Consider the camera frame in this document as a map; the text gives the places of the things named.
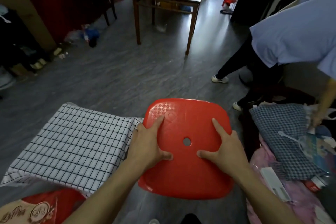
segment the white grid-patterned cloth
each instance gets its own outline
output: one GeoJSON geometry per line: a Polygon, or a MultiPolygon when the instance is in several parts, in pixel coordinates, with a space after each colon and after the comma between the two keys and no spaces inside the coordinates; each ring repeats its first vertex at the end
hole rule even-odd
{"type": "Polygon", "coordinates": [[[142,121],[63,104],[11,163],[0,186],[42,179],[89,195],[119,167],[142,121]]]}

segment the light blue shirt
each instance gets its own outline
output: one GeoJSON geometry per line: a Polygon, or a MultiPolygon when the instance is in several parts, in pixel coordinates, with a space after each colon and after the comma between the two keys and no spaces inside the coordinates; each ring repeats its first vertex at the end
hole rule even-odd
{"type": "Polygon", "coordinates": [[[336,79],[336,0],[300,0],[300,4],[250,27],[252,47],[268,66],[319,62],[336,79]]]}

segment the checkered pillow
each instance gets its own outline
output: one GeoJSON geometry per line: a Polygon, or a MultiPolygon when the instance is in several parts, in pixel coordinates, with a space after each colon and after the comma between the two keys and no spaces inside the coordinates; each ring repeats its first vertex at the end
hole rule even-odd
{"type": "Polygon", "coordinates": [[[11,163],[0,186],[42,179],[93,193],[119,167],[142,121],[63,104],[11,163]]]}
{"type": "Polygon", "coordinates": [[[261,105],[250,109],[250,113],[261,136],[281,162],[287,179],[307,180],[316,174],[324,174],[303,154],[297,142],[278,134],[283,131],[294,138],[305,135],[307,120],[302,105],[261,105]]]}

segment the blue checkered fabric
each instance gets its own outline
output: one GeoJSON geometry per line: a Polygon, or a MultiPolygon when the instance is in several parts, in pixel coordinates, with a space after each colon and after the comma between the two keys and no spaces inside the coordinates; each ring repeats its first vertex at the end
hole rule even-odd
{"type": "Polygon", "coordinates": [[[281,162],[288,180],[308,180],[324,174],[300,150],[297,142],[280,136],[279,131],[298,138],[307,132],[306,113],[300,104],[261,105],[250,109],[261,136],[281,162]]]}

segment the chair leg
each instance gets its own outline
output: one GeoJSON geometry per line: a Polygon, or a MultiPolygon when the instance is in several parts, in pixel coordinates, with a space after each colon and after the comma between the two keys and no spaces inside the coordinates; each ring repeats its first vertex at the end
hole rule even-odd
{"type": "Polygon", "coordinates": [[[106,13],[106,11],[104,12],[104,17],[105,17],[107,26],[109,26],[109,25],[110,25],[110,22],[109,22],[109,19],[108,19],[108,17],[107,17],[107,13],[106,13]]]}
{"type": "Polygon", "coordinates": [[[113,0],[111,0],[111,8],[112,8],[112,11],[113,11],[114,18],[117,19],[116,9],[115,9],[115,7],[114,7],[114,2],[113,2],[113,0]]]}

